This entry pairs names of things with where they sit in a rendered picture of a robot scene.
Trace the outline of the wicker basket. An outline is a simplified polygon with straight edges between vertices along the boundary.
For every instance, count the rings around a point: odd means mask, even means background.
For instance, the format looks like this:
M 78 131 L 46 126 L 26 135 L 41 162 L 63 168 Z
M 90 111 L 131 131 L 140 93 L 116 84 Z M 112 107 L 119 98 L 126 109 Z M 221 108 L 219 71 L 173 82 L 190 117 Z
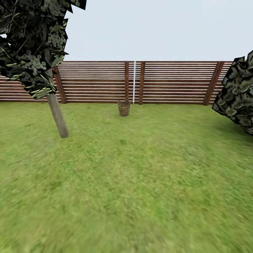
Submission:
M 118 101 L 119 114 L 121 116 L 128 116 L 130 112 L 130 102 L 120 102 Z

